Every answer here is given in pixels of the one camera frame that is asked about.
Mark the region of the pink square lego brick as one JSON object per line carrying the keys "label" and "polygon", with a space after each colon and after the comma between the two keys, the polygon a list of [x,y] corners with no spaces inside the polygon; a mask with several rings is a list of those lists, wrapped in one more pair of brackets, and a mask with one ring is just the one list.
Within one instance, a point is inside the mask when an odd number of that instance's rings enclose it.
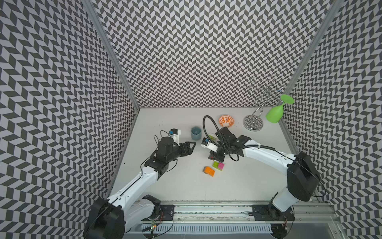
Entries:
{"label": "pink square lego brick", "polygon": [[224,163],[219,162],[217,168],[222,171],[224,168]]}

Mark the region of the lime long lego brick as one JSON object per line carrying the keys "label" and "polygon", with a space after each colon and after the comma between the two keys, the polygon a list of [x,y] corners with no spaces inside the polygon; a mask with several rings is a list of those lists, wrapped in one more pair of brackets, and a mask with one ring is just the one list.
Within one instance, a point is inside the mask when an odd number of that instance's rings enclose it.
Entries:
{"label": "lime long lego brick", "polygon": [[212,166],[216,169],[219,169],[219,162],[214,161]]}

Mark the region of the orange long lego brick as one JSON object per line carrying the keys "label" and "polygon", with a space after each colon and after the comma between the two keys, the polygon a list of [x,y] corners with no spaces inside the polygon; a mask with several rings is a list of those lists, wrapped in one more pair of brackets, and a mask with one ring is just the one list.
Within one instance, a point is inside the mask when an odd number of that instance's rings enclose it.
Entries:
{"label": "orange long lego brick", "polygon": [[203,169],[203,172],[211,177],[214,177],[214,174],[215,174],[215,170],[213,170],[212,168],[210,168],[209,166],[206,166],[204,169]]}

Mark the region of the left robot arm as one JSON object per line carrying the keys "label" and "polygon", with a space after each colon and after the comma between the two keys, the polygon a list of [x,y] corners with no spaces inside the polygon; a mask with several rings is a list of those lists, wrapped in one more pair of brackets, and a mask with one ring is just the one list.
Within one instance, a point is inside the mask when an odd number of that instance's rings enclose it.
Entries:
{"label": "left robot arm", "polygon": [[170,162],[191,155],[196,146],[194,141],[180,143],[174,139],[174,135],[162,138],[135,178],[107,199],[94,201],[83,238],[122,239],[138,222],[158,217],[160,200],[143,193],[166,173]]}

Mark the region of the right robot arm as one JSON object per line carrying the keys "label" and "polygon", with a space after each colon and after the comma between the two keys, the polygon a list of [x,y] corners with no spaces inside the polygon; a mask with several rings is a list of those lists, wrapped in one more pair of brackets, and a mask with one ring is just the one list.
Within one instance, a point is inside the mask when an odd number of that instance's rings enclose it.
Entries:
{"label": "right robot arm", "polygon": [[236,137],[226,127],[216,136],[217,142],[209,136],[202,140],[202,147],[210,150],[209,159],[223,162],[226,156],[234,154],[260,161],[287,177],[286,187],[270,201],[271,210],[286,212],[297,202],[308,202],[314,196],[320,176],[310,156],[303,152],[298,155],[280,152],[244,135]]}

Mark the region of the teal ceramic cup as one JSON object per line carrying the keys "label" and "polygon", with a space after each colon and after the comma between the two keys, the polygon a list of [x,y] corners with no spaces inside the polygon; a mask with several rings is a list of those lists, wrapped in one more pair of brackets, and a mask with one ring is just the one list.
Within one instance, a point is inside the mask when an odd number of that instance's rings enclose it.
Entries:
{"label": "teal ceramic cup", "polygon": [[191,129],[191,137],[195,141],[200,140],[202,138],[202,129],[198,126],[194,126]]}

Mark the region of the orange patterned small bowl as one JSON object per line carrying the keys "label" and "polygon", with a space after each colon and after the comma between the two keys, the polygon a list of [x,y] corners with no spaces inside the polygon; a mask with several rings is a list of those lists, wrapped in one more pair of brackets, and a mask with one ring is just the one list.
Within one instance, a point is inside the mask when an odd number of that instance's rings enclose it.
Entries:
{"label": "orange patterned small bowl", "polygon": [[235,123],[235,120],[232,116],[230,115],[222,115],[219,117],[218,119],[218,122],[219,124],[222,126],[222,127],[232,127]]}

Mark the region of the green plastic wine glass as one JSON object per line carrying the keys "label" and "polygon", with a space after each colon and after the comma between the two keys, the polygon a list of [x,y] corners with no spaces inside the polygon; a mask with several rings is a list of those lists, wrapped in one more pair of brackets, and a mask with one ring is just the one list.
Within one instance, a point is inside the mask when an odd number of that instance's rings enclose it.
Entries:
{"label": "green plastic wine glass", "polygon": [[281,101],[282,101],[282,103],[279,106],[273,107],[266,114],[266,119],[269,122],[278,123],[284,115],[284,105],[285,104],[292,105],[295,103],[295,100],[293,97],[291,97],[289,95],[285,95],[285,94],[281,95]]}

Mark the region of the chrome glass holder stand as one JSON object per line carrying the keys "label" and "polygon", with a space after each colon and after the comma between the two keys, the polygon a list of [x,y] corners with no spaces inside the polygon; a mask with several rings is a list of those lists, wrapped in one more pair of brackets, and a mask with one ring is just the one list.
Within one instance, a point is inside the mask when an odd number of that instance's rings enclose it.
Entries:
{"label": "chrome glass holder stand", "polygon": [[265,78],[254,77],[251,80],[250,93],[254,96],[258,105],[252,114],[247,115],[243,120],[244,127],[252,132],[260,131],[264,122],[261,115],[264,112],[265,105],[270,101],[271,93],[274,90],[274,78],[267,76]]}

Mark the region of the aluminium front rail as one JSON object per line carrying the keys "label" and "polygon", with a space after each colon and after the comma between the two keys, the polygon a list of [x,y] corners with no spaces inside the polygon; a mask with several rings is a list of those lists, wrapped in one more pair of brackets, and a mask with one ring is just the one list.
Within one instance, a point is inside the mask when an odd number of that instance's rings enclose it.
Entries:
{"label": "aluminium front rail", "polygon": [[161,205],[175,205],[173,219],[176,223],[339,223],[334,209],[328,203],[299,202],[292,209],[294,221],[256,221],[252,213],[252,205],[268,205],[267,201],[162,201]]}

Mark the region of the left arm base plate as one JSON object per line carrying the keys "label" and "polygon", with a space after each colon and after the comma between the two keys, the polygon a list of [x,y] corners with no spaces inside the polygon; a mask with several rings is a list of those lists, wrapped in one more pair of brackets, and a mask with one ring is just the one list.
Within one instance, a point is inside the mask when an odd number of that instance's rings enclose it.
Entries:
{"label": "left arm base plate", "polygon": [[160,206],[154,206],[152,204],[149,205],[148,209],[152,209],[151,211],[147,210],[144,212],[144,216],[139,216],[139,222],[161,222],[161,221],[171,221],[172,217],[175,213],[175,205],[173,204],[164,204]]}

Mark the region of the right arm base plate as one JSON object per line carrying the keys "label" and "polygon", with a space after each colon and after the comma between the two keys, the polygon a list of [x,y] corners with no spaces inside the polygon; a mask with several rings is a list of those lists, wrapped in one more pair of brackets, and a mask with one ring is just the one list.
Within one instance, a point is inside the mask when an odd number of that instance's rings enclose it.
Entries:
{"label": "right arm base plate", "polygon": [[280,211],[275,206],[269,205],[252,205],[252,213],[256,221],[294,221],[294,211],[289,207],[285,212]]}

